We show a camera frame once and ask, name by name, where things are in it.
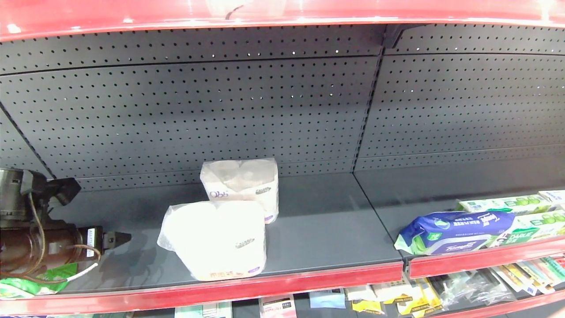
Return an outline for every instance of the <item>white tissue pack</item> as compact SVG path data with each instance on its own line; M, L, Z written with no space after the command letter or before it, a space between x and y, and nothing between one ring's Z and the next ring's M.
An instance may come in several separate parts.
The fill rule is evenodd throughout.
M245 278L265 267L264 211L254 201L203 201L168 208L157 244L199 281Z
M204 162L200 171L210 201L256 201L265 223L279 215L279 170L274 158Z

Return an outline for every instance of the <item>blue wet wipes pack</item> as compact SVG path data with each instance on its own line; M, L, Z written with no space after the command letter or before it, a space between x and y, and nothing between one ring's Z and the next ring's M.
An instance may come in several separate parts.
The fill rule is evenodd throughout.
M508 230L514 217L506 212L434 212L414 219L394 246L416 255L474 251Z
M343 288L317 290L308 293L310 308L345 309L345 292Z

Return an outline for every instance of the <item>red shelf trim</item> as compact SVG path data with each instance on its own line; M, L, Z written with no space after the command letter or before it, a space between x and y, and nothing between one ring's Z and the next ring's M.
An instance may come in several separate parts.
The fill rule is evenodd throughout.
M417 257L410 261L410 278L511 264L565 252L565 237L488 248L461 254Z
M0 41L146 29L312 24L496 23L565 27L565 6L558 1L251 0L241 3L244 5L223 0L0 0Z
M403 262L158 289L40 296L0 301L2 315L67 315L152 310L251 299L401 279Z
M493 306L487 306L479 309L450 313L447 315L441 315L442 318L461 318L464 314L465 318L490 318L498 315L505 315L507 313L512 313L520 310L526 310L542 305L547 305L550 303L558 302L565 299L565 290L557 291L553 294L541 295L536 297L530 297L522 300L517 300L516 302L498 304Z

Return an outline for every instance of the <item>green plastic bag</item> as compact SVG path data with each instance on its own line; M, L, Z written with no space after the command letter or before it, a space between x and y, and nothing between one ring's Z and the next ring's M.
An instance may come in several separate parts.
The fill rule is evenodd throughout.
M77 273L78 265L67 264L47 270L37 278L47 281L63 280ZM31 298L36 295L56 294L67 287L68 282L58 284L34 283L23 278L5 278L0 280L0 299Z

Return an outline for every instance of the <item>gray pegboard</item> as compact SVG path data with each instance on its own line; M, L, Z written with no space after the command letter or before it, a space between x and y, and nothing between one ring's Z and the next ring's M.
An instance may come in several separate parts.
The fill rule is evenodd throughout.
M385 56L359 157L565 143L565 57Z
M2 101L57 177L338 160L351 169L379 57L8 75Z
M353 159L278 164L279 175L290 177L321 173L351 172ZM114 175L111 177L79 178L83 191L170 186L200 182L200 170Z
M486 149L475 151L442 152L427 154L407 154L403 156L384 156L359 158L356 171L390 169L400 167L456 164L491 160L512 160L530 157L558 156L565 154L565 144L536 147L517 147Z
M92 33L0 42L0 74L89 66L379 55L383 24Z
M13 167L39 171L48 178L53 176L22 138L12 122L0 109L0 167Z
M565 54L565 29L491 24L428 24L404 31L385 54Z

